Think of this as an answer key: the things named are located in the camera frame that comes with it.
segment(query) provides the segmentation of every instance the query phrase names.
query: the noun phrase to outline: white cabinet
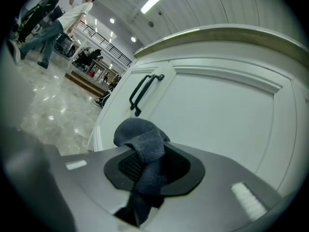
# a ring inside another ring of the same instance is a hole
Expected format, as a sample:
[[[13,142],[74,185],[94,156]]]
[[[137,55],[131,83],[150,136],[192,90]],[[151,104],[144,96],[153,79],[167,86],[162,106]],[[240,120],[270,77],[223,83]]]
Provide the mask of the white cabinet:
[[[127,71],[94,128],[94,150],[115,147],[116,128],[136,116],[133,90],[145,75],[163,74],[138,103],[139,118],[154,122],[172,142],[235,160],[282,195],[297,189],[309,164],[307,87],[261,61],[177,54],[157,62],[145,56]]]
[[[173,142],[227,156],[278,188],[296,132],[291,81],[224,59],[171,65],[176,75],[148,119]]]
[[[130,69],[124,76],[125,80],[122,80],[119,85],[119,89],[115,89],[110,98],[107,100],[106,105],[103,108],[102,114],[97,121],[94,130],[92,141],[94,144],[94,150],[100,151],[115,147],[113,144],[113,136],[116,128],[125,119],[135,116],[136,109],[131,110],[129,98],[134,89],[138,86],[140,81],[144,79],[146,75],[164,75],[164,78],[159,81],[155,79],[146,93],[138,103],[138,107],[141,109],[139,117],[147,118],[150,112],[166,90],[166,84],[169,84],[171,78],[171,68],[168,68],[168,62],[157,62],[151,64],[143,64],[135,66]],[[144,86],[150,80],[147,77],[142,83],[141,87],[137,90],[132,102],[136,100],[138,95],[143,90]]]

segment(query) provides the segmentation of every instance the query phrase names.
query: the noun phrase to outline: white t-shirt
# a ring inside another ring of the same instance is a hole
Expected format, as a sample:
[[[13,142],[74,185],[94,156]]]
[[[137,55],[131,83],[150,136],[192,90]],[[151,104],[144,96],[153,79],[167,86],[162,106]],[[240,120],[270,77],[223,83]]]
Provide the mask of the white t-shirt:
[[[67,30],[73,24],[73,22],[76,21],[76,19],[81,14],[88,14],[91,8],[92,8],[92,3],[85,2],[65,12],[60,18],[58,18],[58,21],[61,23],[63,27],[63,31],[67,32]]]

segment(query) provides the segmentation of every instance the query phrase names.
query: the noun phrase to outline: gray cloth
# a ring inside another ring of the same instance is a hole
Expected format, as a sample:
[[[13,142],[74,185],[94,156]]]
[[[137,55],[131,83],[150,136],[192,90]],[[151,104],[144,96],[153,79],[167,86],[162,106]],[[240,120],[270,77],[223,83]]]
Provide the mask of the gray cloth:
[[[153,162],[165,154],[164,141],[169,137],[154,123],[141,118],[128,118],[115,131],[114,144],[134,148],[142,163]]]
[[[138,227],[147,220],[151,207],[158,208],[163,202],[160,190],[168,183],[162,167],[164,141],[169,141],[166,134],[154,123],[141,118],[128,118],[115,131],[115,145],[135,149],[143,164],[127,206],[115,216]]]
[[[41,45],[43,42],[46,42],[42,63],[48,65],[49,59],[55,46],[56,38],[61,32],[63,32],[63,27],[61,23],[56,20],[53,25],[43,29],[29,42],[24,43],[20,48],[20,54],[25,57],[30,50]]]

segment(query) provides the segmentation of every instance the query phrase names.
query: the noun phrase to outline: gray rag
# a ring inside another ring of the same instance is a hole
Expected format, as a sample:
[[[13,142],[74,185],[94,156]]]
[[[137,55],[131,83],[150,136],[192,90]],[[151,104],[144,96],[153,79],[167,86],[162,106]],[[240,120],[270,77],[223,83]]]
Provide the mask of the gray rag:
[[[167,184],[162,173],[164,141],[169,137],[154,123],[141,118],[128,118],[115,131],[114,144],[127,145],[136,150],[144,168],[135,190],[145,195],[158,195]]]

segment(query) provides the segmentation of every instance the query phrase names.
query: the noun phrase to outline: marble floor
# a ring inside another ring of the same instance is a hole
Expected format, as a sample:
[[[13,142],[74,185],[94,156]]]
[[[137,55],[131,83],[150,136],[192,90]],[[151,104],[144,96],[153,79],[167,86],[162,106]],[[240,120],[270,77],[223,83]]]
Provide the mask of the marble floor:
[[[31,51],[17,65],[36,92],[21,129],[55,145],[61,155],[84,153],[101,108],[93,104],[94,95],[64,77],[66,66],[53,63],[52,57],[44,69],[36,63],[41,59]]]

